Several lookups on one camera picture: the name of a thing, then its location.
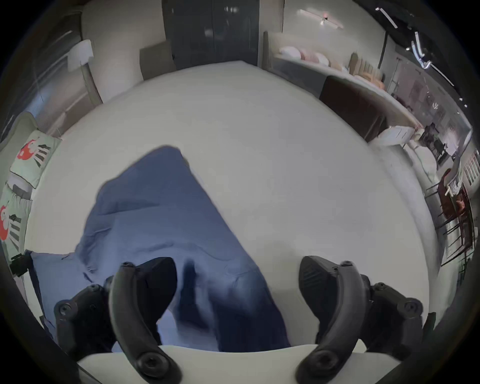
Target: pillow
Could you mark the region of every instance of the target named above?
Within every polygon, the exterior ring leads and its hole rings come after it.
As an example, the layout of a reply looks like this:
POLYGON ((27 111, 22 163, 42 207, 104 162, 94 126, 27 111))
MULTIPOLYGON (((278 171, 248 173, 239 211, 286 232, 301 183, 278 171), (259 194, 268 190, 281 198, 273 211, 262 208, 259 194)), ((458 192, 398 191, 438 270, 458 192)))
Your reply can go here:
POLYGON ((330 61, 324 54, 320 52, 314 52, 313 54, 317 58, 319 64, 326 65, 327 67, 330 65, 330 61))
POLYGON ((280 48, 280 53, 293 59, 301 59, 301 53, 295 47, 282 47, 280 48))
POLYGON ((32 202, 13 193, 8 185, 0 197, 0 240, 8 260, 24 252, 25 232, 32 202))
POLYGON ((22 199, 31 200, 33 187, 20 176, 9 172, 7 185, 17 196, 20 196, 22 199))
POLYGON ((43 170, 60 141, 60 139, 45 135, 38 130, 33 131, 25 145, 20 148, 10 171, 36 188, 43 170))

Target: wall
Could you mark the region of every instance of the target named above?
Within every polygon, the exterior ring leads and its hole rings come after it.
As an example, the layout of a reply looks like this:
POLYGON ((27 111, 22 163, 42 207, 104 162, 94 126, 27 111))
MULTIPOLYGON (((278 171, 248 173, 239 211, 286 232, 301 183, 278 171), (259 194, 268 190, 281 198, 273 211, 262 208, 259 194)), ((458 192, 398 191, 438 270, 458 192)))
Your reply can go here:
POLYGON ((475 152, 475 150, 478 149, 478 146, 475 143, 475 140, 472 138, 470 140, 470 143, 468 143, 464 153, 462 154, 462 157, 460 158, 462 167, 464 168, 463 171, 463 185, 465 185, 465 188, 467 189, 467 192, 471 197, 473 194, 479 189, 480 186, 480 176, 475 179, 472 185, 469 184, 468 179, 467 179, 467 174, 465 172, 465 165, 467 162, 470 160, 471 156, 475 152))
POLYGON ((353 52, 376 67, 385 37, 380 24, 352 0, 285 0, 283 32, 322 41, 326 48, 337 52, 336 59, 345 67, 353 52), (343 24, 343 29, 319 25, 318 21, 297 14, 299 9, 307 8, 328 12, 343 24))
POLYGON ((258 66, 262 66, 264 31, 282 32, 283 0, 260 0, 258 17, 258 66))
POLYGON ((387 44, 385 46, 384 59, 382 61, 382 65, 380 66, 380 70, 385 74, 385 89, 387 89, 395 73, 395 68, 397 64, 397 54, 395 52, 395 46, 395 41, 393 41, 393 39, 388 36, 387 44))
POLYGON ((105 103, 143 81, 141 48, 165 41, 161 0, 92 0, 82 14, 90 71, 105 103))

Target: bed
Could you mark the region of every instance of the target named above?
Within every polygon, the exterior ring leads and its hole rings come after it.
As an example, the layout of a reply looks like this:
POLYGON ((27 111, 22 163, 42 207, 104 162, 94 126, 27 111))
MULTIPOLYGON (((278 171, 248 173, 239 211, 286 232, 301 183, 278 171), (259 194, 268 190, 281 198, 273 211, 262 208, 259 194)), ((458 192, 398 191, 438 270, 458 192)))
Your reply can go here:
POLYGON ((160 76, 62 140, 35 193, 29 250, 73 252, 102 184, 168 144, 259 266, 292 345, 312 343, 318 326, 298 288, 305 255, 352 260, 428 312, 418 231, 374 154, 319 100, 266 71, 230 62, 160 76))

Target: printed cushion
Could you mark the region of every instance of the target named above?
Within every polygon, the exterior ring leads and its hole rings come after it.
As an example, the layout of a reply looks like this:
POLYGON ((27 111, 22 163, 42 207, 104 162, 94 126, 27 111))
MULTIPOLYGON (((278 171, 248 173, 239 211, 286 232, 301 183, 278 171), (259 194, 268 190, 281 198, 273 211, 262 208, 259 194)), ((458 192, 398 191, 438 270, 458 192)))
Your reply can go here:
POLYGON ((24 252, 25 232, 32 202, 13 193, 6 184, 0 197, 0 240, 8 260, 24 252))
POLYGON ((36 188, 42 172, 58 147, 60 139, 33 131, 25 145, 20 148, 10 171, 22 177, 36 188))

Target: blue fabric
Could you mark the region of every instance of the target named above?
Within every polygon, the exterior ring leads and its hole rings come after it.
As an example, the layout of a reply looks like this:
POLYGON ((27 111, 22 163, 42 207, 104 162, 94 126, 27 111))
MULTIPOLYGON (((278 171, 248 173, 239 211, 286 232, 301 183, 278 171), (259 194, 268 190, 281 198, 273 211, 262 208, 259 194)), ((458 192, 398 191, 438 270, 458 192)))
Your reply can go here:
POLYGON ((57 301, 91 282, 103 284, 120 263, 138 265, 160 256, 172 257, 177 267, 170 306, 176 328, 209 332, 225 352, 289 347, 259 268, 172 147, 147 154, 104 184, 70 262, 33 256, 47 319, 54 324, 57 301))

